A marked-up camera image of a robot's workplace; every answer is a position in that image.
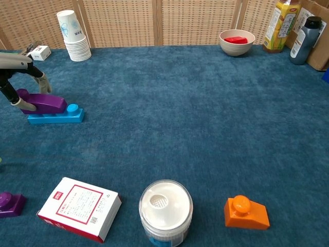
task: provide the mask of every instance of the printed label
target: printed label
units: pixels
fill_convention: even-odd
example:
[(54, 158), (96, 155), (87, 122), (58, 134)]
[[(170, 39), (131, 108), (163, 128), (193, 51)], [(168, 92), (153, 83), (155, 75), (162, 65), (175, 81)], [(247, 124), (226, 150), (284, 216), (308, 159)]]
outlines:
[(74, 185), (57, 211), (57, 215), (87, 224), (103, 193)]
[(276, 25), (278, 23), (280, 14), (281, 14), (281, 10), (279, 8), (275, 8), (274, 12), (273, 12), (272, 19), (269, 23), (269, 26), (268, 26), (268, 29), (267, 29), (267, 32), (266, 32), (266, 35), (265, 35), (265, 37), (269, 40), (272, 39), (272, 36), (273, 36), (274, 30), (276, 28)]
[(53, 198), (56, 199), (56, 200), (59, 200), (62, 197), (62, 194), (63, 193), (57, 191), (56, 194), (53, 196)]
[[(296, 23), (293, 27), (293, 31), (296, 33), (296, 34), (299, 34), (299, 30), (305, 25), (306, 23), (306, 20), (307, 18), (309, 18), (310, 16), (314, 16), (311, 12), (309, 12), (308, 10), (302, 8), (299, 12), (299, 15), (297, 17), (297, 20), (296, 20)], [(326, 27), (327, 23), (322, 21), (322, 25), (320, 27), (320, 30), (319, 30), (319, 36), (318, 36), (318, 39), (316, 40), (315, 44), (313, 47), (316, 46), (316, 44), (318, 43), (319, 41), (319, 38), (321, 37), (325, 27)]]
[(299, 33), (298, 33), (298, 36), (297, 36), (296, 41), (294, 43), (294, 46), (290, 51), (290, 56), (292, 58), (295, 58), (297, 56), (297, 54), (299, 52), (299, 49), (303, 44), (303, 41), (304, 41), (305, 37), (306, 37), (306, 35), (305, 35), (304, 31), (299, 30)]
[(106, 206), (106, 199), (102, 198), (95, 209), (96, 212), (103, 213), (104, 207)]
[(290, 25), (292, 24), (294, 17), (296, 14), (287, 14), (286, 18), (283, 21), (283, 24), (281, 26), (278, 38), (285, 38), (290, 32)]

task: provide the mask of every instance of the wicker panel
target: wicker panel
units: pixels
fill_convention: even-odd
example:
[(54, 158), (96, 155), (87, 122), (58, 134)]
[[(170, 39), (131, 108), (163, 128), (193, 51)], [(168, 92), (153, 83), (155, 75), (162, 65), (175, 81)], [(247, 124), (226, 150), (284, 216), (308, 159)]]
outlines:
[(236, 0), (163, 0), (164, 45), (218, 44), (231, 28)]
[(74, 9), (72, 0), (0, 0), (0, 25), (14, 49), (41, 40), (50, 48), (65, 48), (56, 13)]
[(154, 45), (152, 0), (83, 0), (95, 47)]
[(242, 29), (252, 32), (254, 44), (263, 44), (265, 33), (272, 18), (273, 10), (278, 0), (249, 0), (244, 15)]

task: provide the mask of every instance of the orange toy block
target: orange toy block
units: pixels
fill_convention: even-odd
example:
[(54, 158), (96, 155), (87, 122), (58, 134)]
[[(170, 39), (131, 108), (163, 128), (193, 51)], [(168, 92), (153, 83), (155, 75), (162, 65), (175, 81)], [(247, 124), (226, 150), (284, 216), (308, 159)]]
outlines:
[(229, 198), (224, 206), (225, 226), (266, 230), (269, 221), (264, 205), (239, 195)]

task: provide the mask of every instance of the white bowl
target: white bowl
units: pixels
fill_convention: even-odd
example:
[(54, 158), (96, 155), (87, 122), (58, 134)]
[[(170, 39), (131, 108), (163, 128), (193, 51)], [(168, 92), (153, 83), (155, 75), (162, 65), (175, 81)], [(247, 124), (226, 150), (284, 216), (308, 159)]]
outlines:
[[(225, 41), (225, 38), (240, 36), (243, 38), (247, 38), (247, 44), (233, 44)], [(240, 30), (240, 29), (230, 29), (223, 31), (220, 34), (220, 46), (222, 50), (230, 56), (236, 57), (246, 53), (255, 41), (255, 36), (248, 31)]]

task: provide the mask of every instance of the wooden frame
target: wooden frame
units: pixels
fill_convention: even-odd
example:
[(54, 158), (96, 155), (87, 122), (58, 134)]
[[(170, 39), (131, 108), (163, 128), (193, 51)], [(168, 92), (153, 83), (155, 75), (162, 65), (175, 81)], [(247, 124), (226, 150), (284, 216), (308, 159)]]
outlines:
[(13, 50), (13, 47), (11, 46), (11, 44), (9, 43), (7, 37), (5, 36), (5, 33), (3, 32), (2, 28), (0, 27), (0, 45), (1, 47), (3, 46), (4, 49), (6, 50)]
[(238, 16), (237, 25), (236, 25), (237, 29), (241, 29), (241, 27), (242, 27), (242, 23), (245, 18), (245, 13), (247, 10), (247, 5), (248, 5), (248, 0), (242, 0), (242, 5), (241, 5), (241, 9), (238, 14), (239, 16)]
[(240, 10), (241, 10), (242, 0), (236, 0), (234, 16), (231, 24), (231, 29), (235, 29), (237, 21), (239, 20)]
[(152, 0), (154, 45), (163, 45), (162, 35), (162, 0)]
[(81, 22), (81, 24), (84, 27), (84, 31), (87, 36), (89, 46), (94, 48), (95, 43), (94, 43), (92, 32), (90, 30), (90, 25), (89, 25), (89, 21), (87, 18), (86, 10), (84, 8), (83, 1), (82, 0), (72, 0), (72, 2), (73, 2), (73, 6), (75, 9), (77, 18), (79, 19), (79, 22)]

